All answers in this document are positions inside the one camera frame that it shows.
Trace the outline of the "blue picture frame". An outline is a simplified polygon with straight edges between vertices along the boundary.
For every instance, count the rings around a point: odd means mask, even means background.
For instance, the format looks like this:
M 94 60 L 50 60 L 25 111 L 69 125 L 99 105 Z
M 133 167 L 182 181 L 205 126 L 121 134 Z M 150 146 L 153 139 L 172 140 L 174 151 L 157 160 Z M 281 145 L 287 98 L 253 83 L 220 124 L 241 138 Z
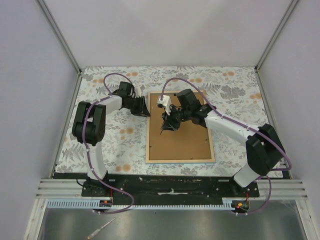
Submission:
M 150 117 L 146 127 L 147 164 L 203 164 L 215 163 L 211 130 L 191 121 L 182 122 L 176 131 L 161 133 L 164 110 L 157 107 L 159 91 L 147 94 Z

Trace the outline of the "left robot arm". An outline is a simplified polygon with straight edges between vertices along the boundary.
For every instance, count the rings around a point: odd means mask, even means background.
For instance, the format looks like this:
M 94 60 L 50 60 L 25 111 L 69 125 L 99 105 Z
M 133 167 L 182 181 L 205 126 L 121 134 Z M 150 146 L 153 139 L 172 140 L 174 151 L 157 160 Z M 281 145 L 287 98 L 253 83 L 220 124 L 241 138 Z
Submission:
M 149 117 L 143 86 L 134 86 L 130 82 L 120 82 L 118 89 L 112 94 L 96 100 L 93 103 L 81 101 L 78 103 L 72 135 L 81 143 L 88 153 L 87 175 L 96 180 L 93 191 L 103 197 L 110 192 L 110 184 L 105 181 L 107 168 L 103 161 L 102 140 L 106 131 L 106 116 L 121 109 L 128 109 L 134 116 Z

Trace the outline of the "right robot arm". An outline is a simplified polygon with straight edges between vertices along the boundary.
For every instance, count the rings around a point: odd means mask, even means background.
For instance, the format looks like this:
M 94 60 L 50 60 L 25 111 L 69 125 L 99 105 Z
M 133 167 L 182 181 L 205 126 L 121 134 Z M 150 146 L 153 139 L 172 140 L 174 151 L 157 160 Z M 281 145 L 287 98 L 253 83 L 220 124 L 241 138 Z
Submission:
M 242 196 L 247 186 L 261 176 L 266 176 L 285 156 L 285 150 L 273 126 L 250 126 L 249 124 L 223 115 L 209 103 L 201 103 L 191 89 L 177 94 L 180 105 L 172 104 L 168 95 L 161 94 L 157 107 L 163 108 L 161 130 L 176 131 L 182 122 L 221 132 L 236 140 L 246 149 L 246 164 L 233 176 L 229 191 L 235 197 Z

